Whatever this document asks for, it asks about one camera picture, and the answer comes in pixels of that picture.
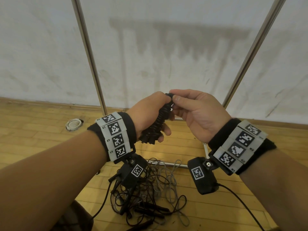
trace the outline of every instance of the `baseboard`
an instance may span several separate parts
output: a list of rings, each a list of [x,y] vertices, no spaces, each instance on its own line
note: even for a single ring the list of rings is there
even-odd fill
[[[32,101],[32,100],[21,100],[21,99],[11,99],[0,97],[0,102],[8,103],[20,103],[20,104],[29,104],[29,105],[44,105],[50,107],[59,107],[59,108],[73,108],[73,109],[87,109],[101,111],[100,106],[91,106],[91,105],[75,105],[75,104],[63,104],[63,103],[53,103],[53,102],[42,102],[42,101]],[[125,112],[128,109],[112,108],[107,107],[108,113],[112,112]],[[293,129],[302,129],[308,130],[308,125],[305,124],[296,124],[296,123],[287,123],[287,122],[274,122],[274,121],[264,121],[264,120],[255,120],[247,119],[250,123],[259,126],[270,126],[270,127],[281,127],[281,128],[293,128]]]

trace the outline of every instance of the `black wristband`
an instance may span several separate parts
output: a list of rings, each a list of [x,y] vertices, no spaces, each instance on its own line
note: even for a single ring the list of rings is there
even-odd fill
[[[211,141],[209,141],[208,145],[210,149],[216,151],[219,147],[221,147],[239,123],[241,123],[241,120],[237,118],[232,118],[231,120],[229,120],[217,132],[217,134],[211,139]]]
[[[212,152],[211,155],[214,154],[215,151],[219,147],[221,147],[224,142],[228,139],[229,135],[233,132],[233,130],[237,127],[238,124],[241,123],[241,120],[237,118],[233,118],[229,120],[218,132],[217,134],[209,141],[209,147]],[[273,150],[277,148],[276,145],[270,141],[269,139],[265,139],[264,142],[258,147],[258,149],[254,152],[252,157],[237,171],[236,174],[239,175],[244,172],[253,162],[255,162],[261,155],[266,153],[269,150]]]
[[[137,141],[137,134],[136,134],[135,125],[134,125],[131,117],[127,113],[118,112],[118,114],[122,117],[122,120],[123,120],[123,122],[126,126],[126,132],[127,132],[128,139],[129,139],[129,145],[130,145],[131,148],[133,148],[134,144]],[[105,151],[107,153],[107,162],[110,161],[105,137],[102,133],[100,126],[97,123],[94,123],[94,124],[90,125],[87,129],[95,132],[95,134],[98,136],[99,140],[101,141],[101,143],[102,143],[102,145],[105,148]]]

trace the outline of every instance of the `wall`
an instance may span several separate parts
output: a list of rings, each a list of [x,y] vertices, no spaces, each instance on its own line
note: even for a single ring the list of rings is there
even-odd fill
[[[71,0],[0,0],[0,97],[99,105]]]
[[[81,0],[107,106],[161,90],[225,98],[273,0]]]
[[[308,124],[308,0],[286,0],[227,110]]]

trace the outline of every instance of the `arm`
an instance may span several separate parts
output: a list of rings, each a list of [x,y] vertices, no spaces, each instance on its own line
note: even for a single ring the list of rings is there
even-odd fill
[[[283,230],[308,230],[307,167],[275,149],[240,178]]]
[[[171,98],[156,92],[127,112],[137,132],[148,128]],[[166,135],[171,131],[164,126]],[[50,230],[83,187],[106,163],[99,138],[85,131],[53,148],[0,170],[1,230]]]
[[[203,143],[231,119],[210,94],[170,92],[175,94],[173,113],[181,116]],[[308,168],[275,149],[264,153],[240,177],[282,230],[308,230]]]

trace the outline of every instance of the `white round floor cap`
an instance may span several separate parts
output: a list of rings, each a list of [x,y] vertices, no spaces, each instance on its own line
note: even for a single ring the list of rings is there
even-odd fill
[[[71,119],[69,120],[67,123],[66,123],[66,129],[68,131],[75,131],[77,130],[79,127],[81,127],[83,124],[83,122],[78,119],[78,118],[75,118],[75,119]]]

